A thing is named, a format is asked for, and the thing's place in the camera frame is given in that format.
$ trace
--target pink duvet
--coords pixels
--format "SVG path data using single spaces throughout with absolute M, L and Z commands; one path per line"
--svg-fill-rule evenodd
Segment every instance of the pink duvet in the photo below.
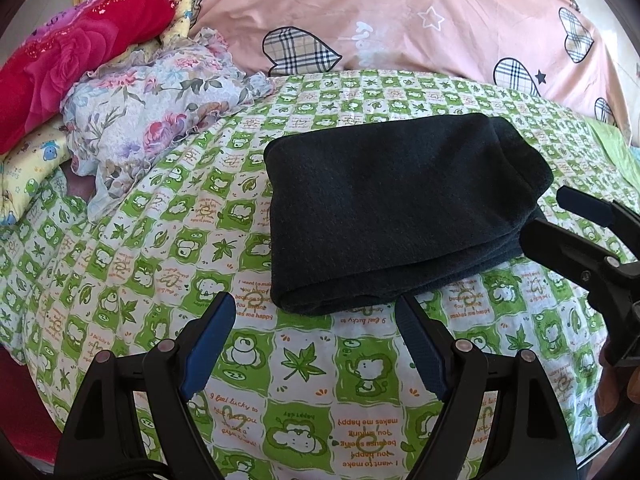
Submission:
M 195 0 L 238 66 L 290 75 L 378 68 L 527 91 L 629 136 L 602 37 L 571 0 Z

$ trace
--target blue gripper pad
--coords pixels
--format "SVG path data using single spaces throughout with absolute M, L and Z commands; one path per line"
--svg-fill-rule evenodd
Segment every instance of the blue gripper pad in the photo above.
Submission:
M 445 378 L 444 360 L 424 331 L 417 314 L 402 296 L 396 301 L 396 323 L 422 384 L 439 400 L 446 399 L 449 387 Z
M 235 321 L 236 302 L 231 294 L 225 294 L 186 359 L 184 381 L 180 387 L 185 400 L 204 390 Z
M 582 218 L 596 222 L 601 227 L 613 224 L 611 205 L 594 196 L 587 195 L 577 189 L 562 186 L 556 193 L 558 205 Z

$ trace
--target black folded cloth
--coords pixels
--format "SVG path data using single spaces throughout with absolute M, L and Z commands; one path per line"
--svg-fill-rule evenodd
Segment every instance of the black folded cloth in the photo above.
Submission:
M 320 315 L 434 290 L 522 254 L 553 175 L 503 118 L 370 123 L 281 137 L 271 299 Z

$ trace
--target cartoon print bedsheet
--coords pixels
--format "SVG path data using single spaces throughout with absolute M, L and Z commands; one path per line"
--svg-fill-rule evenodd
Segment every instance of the cartoon print bedsheet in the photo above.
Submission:
M 99 224 L 82 220 L 75 202 L 41 194 L 0 245 L 0 269 L 8 277 L 0 282 L 2 342 L 28 364 L 62 427 L 96 352 L 147 350 L 228 290 L 238 305 L 236 325 L 206 389 L 190 401 L 222 472 L 278 480 L 404 478 L 441 404 L 422 386 L 391 305 L 305 318 L 270 302 L 265 145 L 282 135 L 366 121 L 500 115 L 553 169 L 555 182 L 541 199 L 547 217 L 623 260 L 628 253 L 615 237 L 560 209 L 554 195 L 567 183 L 638 209 L 638 192 L 583 119 L 529 94 L 376 70 L 276 82 L 278 91 L 266 101 L 174 149 Z M 38 216 L 40 209 L 47 214 Z M 535 351 L 578 460 L 601 444 L 593 394 L 606 330 L 583 290 L 521 257 L 418 300 L 456 337 L 485 351 Z M 145 399 L 136 401 L 146 448 L 158 458 Z M 487 394 L 462 478 L 478 470 L 494 405 L 495 395 Z

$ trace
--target red cloth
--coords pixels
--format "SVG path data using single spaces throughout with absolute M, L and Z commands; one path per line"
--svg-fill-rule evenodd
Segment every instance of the red cloth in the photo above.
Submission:
M 0 154 L 59 112 L 84 74 L 158 36 L 174 0 L 87 0 L 36 29 L 0 69 Z
M 62 434 L 40 400 L 27 367 L 16 363 L 2 346 L 0 378 L 0 428 L 20 453 L 53 464 Z

